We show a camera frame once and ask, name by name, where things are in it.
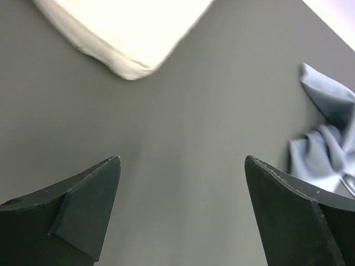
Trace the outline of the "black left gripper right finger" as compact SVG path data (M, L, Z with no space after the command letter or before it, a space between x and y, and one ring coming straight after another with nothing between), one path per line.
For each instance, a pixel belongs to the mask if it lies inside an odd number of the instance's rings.
M268 265L354 265L354 200L248 155L245 175Z

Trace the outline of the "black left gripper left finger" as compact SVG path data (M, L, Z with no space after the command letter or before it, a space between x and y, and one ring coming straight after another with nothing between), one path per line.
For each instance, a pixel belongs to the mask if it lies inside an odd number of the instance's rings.
M94 265L120 179L110 157L39 191L1 204L1 265Z

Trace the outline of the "grey fabric pillowcase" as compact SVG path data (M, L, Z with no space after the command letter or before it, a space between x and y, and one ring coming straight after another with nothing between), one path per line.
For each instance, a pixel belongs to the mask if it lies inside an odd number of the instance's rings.
M289 141L289 174L329 192L343 185L354 195L354 92L302 63L302 89L326 119Z

